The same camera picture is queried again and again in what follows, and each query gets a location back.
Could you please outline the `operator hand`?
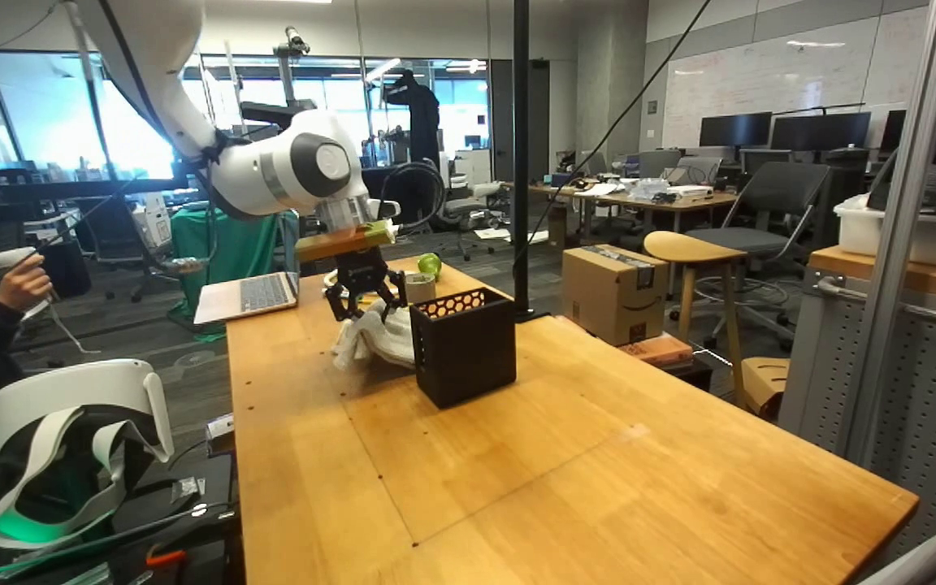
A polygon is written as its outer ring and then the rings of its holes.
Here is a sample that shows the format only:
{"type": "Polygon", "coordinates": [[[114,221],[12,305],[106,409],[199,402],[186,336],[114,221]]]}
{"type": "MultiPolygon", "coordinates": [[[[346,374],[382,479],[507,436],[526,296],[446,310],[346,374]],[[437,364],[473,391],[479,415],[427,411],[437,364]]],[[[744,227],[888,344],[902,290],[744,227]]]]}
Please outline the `operator hand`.
{"type": "Polygon", "coordinates": [[[41,271],[41,258],[38,254],[30,254],[27,260],[19,260],[16,267],[11,267],[0,275],[0,305],[2,310],[30,312],[49,296],[51,296],[51,280],[41,271]]]}

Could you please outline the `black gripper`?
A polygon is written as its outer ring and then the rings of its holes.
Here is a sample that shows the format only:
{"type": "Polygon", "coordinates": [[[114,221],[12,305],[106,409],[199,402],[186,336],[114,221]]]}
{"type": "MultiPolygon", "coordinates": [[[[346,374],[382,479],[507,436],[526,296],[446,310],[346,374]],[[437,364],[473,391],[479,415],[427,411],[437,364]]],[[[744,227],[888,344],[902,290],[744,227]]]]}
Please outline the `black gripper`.
{"type": "Polygon", "coordinates": [[[338,280],[326,286],[326,300],[335,317],[361,317],[364,310],[358,300],[378,293],[382,312],[394,312],[406,301],[406,275],[391,271],[381,249],[340,254],[338,280]]]}

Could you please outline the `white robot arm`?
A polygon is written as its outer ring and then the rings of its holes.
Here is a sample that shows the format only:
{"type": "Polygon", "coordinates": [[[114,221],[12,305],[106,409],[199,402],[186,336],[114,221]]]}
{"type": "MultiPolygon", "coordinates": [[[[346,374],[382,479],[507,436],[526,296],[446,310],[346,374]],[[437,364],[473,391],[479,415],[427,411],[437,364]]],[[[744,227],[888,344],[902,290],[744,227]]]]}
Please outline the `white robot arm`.
{"type": "Polygon", "coordinates": [[[346,129],[319,108],[264,140],[225,135],[186,95],[180,72],[200,40],[206,0],[78,0],[81,28],[129,108],[172,142],[238,218],[313,212],[331,233],[371,224],[346,129]]]}

